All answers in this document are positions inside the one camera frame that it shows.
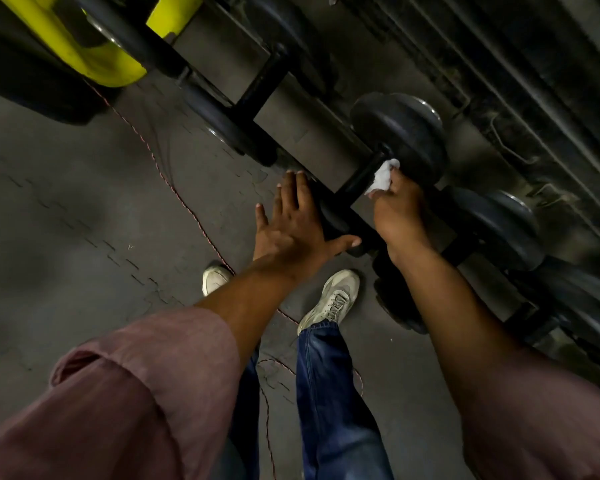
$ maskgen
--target red wire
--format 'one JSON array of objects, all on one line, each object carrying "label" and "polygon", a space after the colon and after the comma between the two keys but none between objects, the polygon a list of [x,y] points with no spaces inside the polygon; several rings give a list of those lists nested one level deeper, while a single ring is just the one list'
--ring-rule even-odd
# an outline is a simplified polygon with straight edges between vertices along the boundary
[{"label": "red wire", "polygon": [[[85,83],[87,84],[88,87],[92,88],[92,90],[99,96],[101,97],[101,99],[104,101],[104,104],[107,105],[107,107],[110,107],[111,110],[121,119],[123,120],[128,126],[129,128],[131,128],[133,130],[133,132],[138,136],[138,138],[140,138],[140,141],[142,141],[144,143],[144,145],[146,146],[147,151],[149,151],[149,154],[151,155],[151,160],[153,160],[153,164],[155,165],[155,168],[158,170],[158,174],[160,174],[161,179],[163,179],[164,183],[167,184],[169,186],[169,188],[171,189],[171,192],[174,193],[174,195],[176,195],[176,198],[180,201],[180,203],[182,204],[182,206],[187,209],[187,212],[191,214],[191,216],[194,218],[194,220],[196,221],[196,224],[198,224],[198,227],[200,228],[200,232],[202,233],[202,235],[205,237],[205,239],[207,240],[207,242],[209,243],[209,245],[213,248],[213,250],[216,252],[218,258],[220,258],[220,261],[222,261],[222,264],[229,270],[231,271],[232,274],[235,275],[235,271],[233,270],[233,268],[229,265],[229,263],[227,263],[227,261],[224,260],[222,254],[220,254],[220,250],[218,250],[218,248],[216,248],[216,245],[211,241],[211,238],[209,238],[207,231],[205,231],[204,227],[202,227],[202,223],[200,222],[200,219],[198,218],[198,216],[196,215],[196,213],[186,204],[186,202],[184,202],[184,200],[182,199],[182,197],[180,196],[180,194],[178,193],[178,191],[176,190],[176,187],[173,186],[172,183],[170,183],[170,181],[168,181],[167,177],[164,176],[164,174],[162,173],[162,170],[160,169],[160,165],[158,165],[158,160],[155,157],[155,154],[153,153],[153,150],[151,149],[151,146],[149,145],[149,143],[144,139],[144,137],[142,136],[142,134],[140,133],[140,131],[138,131],[136,129],[135,126],[133,126],[133,124],[131,123],[131,121],[129,121],[128,119],[126,119],[122,114],[120,114],[120,112],[118,112],[118,110],[113,106],[113,104],[111,104],[109,102],[109,100],[104,97],[99,90],[97,90],[96,88],[94,88],[91,83],[89,83],[88,80],[84,80]],[[291,322],[295,323],[296,325],[298,325],[298,321],[296,321],[295,319],[291,318],[289,315],[287,315],[286,313],[284,313],[282,310],[280,310],[278,308],[278,313],[281,314],[282,316],[284,316],[285,318],[287,318],[288,320],[291,320]],[[274,358],[269,358],[269,359],[263,359],[261,361],[259,361],[259,363],[262,362],[275,362],[279,365],[281,365],[282,367],[284,367],[286,370],[288,370],[289,372],[291,372],[294,376],[296,375],[296,373],[294,371],[292,371],[288,366],[286,366],[284,363],[280,362],[278,359],[274,359]],[[364,382],[362,381],[362,376],[360,376],[360,373],[353,369],[353,371],[356,373],[356,375],[358,376],[358,379],[360,379],[360,396],[362,396],[363,392],[364,392]],[[271,468],[273,471],[273,478],[274,480],[277,480],[276,477],[276,463],[273,460],[273,451],[271,449],[271,441],[269,439],[269,400],[267,399],[267,395],[264,394],[264,389],[262,388],[262,386],[260,386],[260,391],[262,392],[262,395],[264,396],[264,400],[265,400],[265,404],[267,405],[267,420],[266,420],[266,436],[267,436],[267,447],[269,448],[269,457],[271,458]]]}]

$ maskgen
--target white cloth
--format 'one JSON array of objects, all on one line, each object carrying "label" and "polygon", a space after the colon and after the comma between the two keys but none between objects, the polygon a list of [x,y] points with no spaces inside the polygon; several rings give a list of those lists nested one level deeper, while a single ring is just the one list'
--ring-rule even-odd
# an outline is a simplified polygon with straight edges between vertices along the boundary
[{"label": "white cloth", "polygon": [[395,158],[385,161],[378,171],[376,171],[374,183],[367,189],[365,195],[370,194],[374,190],[389,190],[389,186],[391,185],[391,169],[393,167],[400,168],[400,161]]}]

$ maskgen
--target jeans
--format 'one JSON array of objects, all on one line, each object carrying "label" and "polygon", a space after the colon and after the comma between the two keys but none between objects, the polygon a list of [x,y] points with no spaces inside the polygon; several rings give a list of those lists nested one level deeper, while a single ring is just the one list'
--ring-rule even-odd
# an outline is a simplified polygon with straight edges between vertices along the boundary
[{"label": "jeans", "polygon": [[[229,441],[257,480],[258,350],[240,379]],[[323,321],[298,337],[297,406],[305,480],[393,478],[373,415],[353,386],[353,365],[338,325]]]}]

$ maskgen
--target shoe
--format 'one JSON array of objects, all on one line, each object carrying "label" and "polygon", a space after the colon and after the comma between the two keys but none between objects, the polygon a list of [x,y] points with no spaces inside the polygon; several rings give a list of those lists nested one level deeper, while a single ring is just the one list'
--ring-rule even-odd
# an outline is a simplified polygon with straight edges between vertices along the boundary
[{"label": "shoe", "polygon": [[222,266],[209,266],[202,274],[202,294],[209,296],[220,286],[225,285],[232,278],[229,270]]},{"label": "shoe", "polygon": [[322,297],[298,325],[298,335],[303,330],[329,320],[340,324],[358,297],[360,278],[349,269],[330,277],[322,288]]}]

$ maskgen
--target yellow frame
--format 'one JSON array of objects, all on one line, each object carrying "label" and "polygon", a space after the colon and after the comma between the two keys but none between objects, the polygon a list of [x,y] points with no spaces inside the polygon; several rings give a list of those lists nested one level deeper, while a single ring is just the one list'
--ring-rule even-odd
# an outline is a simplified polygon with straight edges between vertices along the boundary
[{"label": "yellow frame", "polygon": [[[56,0],[1,1],[66,64],[98,84],[118,88],[146,74],[142,65],[113,42],[81,47],[53,12]],[[159,0],[146,24],[162,38],[178,35],[200,5],[202,0]]]}]

